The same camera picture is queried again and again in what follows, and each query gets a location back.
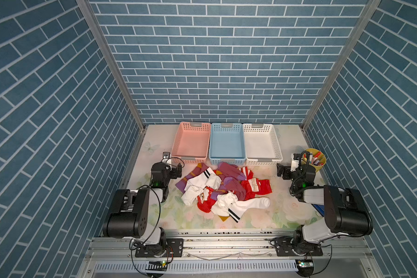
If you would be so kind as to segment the white sock black stripes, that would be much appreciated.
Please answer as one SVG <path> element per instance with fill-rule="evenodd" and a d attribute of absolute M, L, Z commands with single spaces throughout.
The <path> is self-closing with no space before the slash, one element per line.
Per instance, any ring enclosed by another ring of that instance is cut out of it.
<path fill-rule="evenodd" d="M 184 205 L 190 206 L 193 201 L 197 199 L 201 194 L 204 195 L 205 188 L 208 187 L 212 190 L 219 189 L 221 185 L 221 178 L 211 169 L 207 168 L 196 177 L 193 177 L 187 181 L 184 188 L 184 194 L 181 197 Z"/>

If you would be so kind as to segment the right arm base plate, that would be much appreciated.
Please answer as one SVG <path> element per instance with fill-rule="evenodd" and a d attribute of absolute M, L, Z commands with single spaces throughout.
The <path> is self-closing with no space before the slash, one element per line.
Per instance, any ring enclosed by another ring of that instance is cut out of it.
<path fill-rule="evenodd" d="M 278 257 L 321 257 L 322 248 L 319 244 L 308 243 L 304 240 L 281 236 L 269 241 L 276 250 Z"/>

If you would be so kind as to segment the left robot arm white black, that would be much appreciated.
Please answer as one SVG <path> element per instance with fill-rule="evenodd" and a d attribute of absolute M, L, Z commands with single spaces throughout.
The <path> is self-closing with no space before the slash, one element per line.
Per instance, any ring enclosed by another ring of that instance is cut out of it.
<path fill-rule="evenodd" d="M 166 235 L 159 224 L 148 223 L 149 209 L 161 204 L 169 194 L 171 180 L 182 176 L 185 163 L 172 165 L 165 162 L 153 164 L 151 178 L 147 185 L 137 190 L 117 190 L 103 223 L 103 235 L 114 239 L 130 238 L 131 250 L 164 251 Z"/>

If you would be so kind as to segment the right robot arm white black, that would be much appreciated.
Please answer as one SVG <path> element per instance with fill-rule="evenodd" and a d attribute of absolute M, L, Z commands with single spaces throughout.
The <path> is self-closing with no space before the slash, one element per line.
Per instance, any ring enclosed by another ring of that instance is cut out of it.
<path fill-rule="evenodd" d="M 277 176 L 290 180 L 289 193 L 297 201 L 312 205 L 322 219 L 300 225 L 292 236 L 270 241 L 279 257 L 322 255 L 322 243 L 336 237 L 364 237 L 373 231 L 373 220 L 359 190 L 316 185 L 313 154 L 293 155 L 296 167 L 277 164 Z"/>

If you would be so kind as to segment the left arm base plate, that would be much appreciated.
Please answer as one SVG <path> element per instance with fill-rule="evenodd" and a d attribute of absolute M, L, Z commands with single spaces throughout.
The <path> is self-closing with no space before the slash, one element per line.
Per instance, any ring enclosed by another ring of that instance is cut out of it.
<path fill-rule="evenodd" d="M 160 240 L 158 244 L 147 244 L 135 249 L 136 258 L 166 258 L 182 257 L 184 248 L 183 238 Z"/>

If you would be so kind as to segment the purple striped sock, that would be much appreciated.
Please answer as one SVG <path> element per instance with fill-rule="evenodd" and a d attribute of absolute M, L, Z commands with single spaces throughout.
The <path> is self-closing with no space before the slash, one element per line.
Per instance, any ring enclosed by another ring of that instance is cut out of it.
<path fill-rule="evenodd" d="M 185 177 L 183 177 L 177 184 L 176 187 L 182 192 L 185 192 L 185 187 L 191 178 L 194 178 L 198 175 L 200 175 L 202 172 L 208 169 L 208 166 L 204 163 L 198 163 L 196 168 L 194 168 L 189 174 L 187 174 Z"/>

